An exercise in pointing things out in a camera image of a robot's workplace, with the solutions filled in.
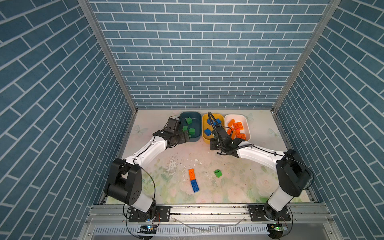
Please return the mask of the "yellow plastic bin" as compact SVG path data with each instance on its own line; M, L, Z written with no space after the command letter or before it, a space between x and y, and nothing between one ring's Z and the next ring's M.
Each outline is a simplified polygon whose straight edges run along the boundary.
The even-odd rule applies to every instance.
M217 114L217 113L213 113L214 117L216 119L219 119L221 121L221 124L224 125L224 116L223 115L220 115L220 114ZM209 136L207 135L207 130L210 130L210 132L213 131L213 127L208 124L208 120L209 120L209 116L208 114L204 114L202 116L202 137L203 137L203 140L206 144L210 144L210 139L213 138L213 135L210 134Z

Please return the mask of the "dark teal plastic bin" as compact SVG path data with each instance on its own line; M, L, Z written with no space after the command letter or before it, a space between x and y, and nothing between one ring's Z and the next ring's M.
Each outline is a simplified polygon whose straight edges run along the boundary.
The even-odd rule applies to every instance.
M180 114L181 128L187 131L191 142L197 142L202 135L202 116L198 112Z

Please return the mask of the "white plastic bin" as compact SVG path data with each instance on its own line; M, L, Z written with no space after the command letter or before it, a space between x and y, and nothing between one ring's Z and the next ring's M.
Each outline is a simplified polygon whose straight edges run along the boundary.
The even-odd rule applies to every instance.
M230 114L226 115L224 120L227 134L230 135L233 140L235 138L239 138L245 141L249 141L251 139L248 120L245 116Z

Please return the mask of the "orange L-shaped lego brick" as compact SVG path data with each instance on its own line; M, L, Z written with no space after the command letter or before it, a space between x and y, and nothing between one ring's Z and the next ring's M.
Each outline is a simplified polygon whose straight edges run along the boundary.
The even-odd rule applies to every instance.
M190 181L194 181L196 179L194 169L189 169L188 172L189 172Z

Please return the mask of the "long blue lego brick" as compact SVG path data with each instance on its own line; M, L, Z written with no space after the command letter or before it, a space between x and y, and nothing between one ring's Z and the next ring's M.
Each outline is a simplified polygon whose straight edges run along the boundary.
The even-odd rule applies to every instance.
M191 185L192 185L194 193L197 193L197 192L200 191L200 188L199 188L198 183L197 183L196 180L192 180L191 181Z

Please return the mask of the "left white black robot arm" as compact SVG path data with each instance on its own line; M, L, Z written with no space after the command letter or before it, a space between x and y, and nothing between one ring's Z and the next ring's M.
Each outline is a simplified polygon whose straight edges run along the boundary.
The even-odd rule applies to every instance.
M143 166L149 164L166 149L190 141L188 131L182 127L182 118L169 117L163 129L153 133L152 138L137 152L123 159L115 159L109 168L104 188L112 197L137 211L146 222L158 217L156 200L142 193Z

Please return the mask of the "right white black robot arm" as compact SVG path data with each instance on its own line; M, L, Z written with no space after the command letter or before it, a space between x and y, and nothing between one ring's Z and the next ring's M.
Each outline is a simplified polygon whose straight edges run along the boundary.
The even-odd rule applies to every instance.
M270 221L277 220L285 212L286 205L299 197L314 177L312 170L294 150L273 151L243 139L232 139L220 124L213 124L213 136L210 148L218 150L219 155L251 160L277 173L279 186L263 207L264 215Z

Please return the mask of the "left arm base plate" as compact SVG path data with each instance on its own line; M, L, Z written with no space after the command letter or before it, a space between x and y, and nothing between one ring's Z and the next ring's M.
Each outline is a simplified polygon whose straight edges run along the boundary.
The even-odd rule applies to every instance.
M155 206L151 207L147 212L142 212L139 209L130 207L127 217L130 223L162 223L169 222L171 214L170 206Z

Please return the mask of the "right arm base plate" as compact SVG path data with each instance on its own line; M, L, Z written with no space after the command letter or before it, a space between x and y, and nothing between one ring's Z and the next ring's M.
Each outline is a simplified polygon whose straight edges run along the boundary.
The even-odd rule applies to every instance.
M285 220L287 222L292 219L288 206L284 206L281 211L275 211L268 204L258 204L248 205L247 210L250 213L250 218L252 222L273 222L279 220Z

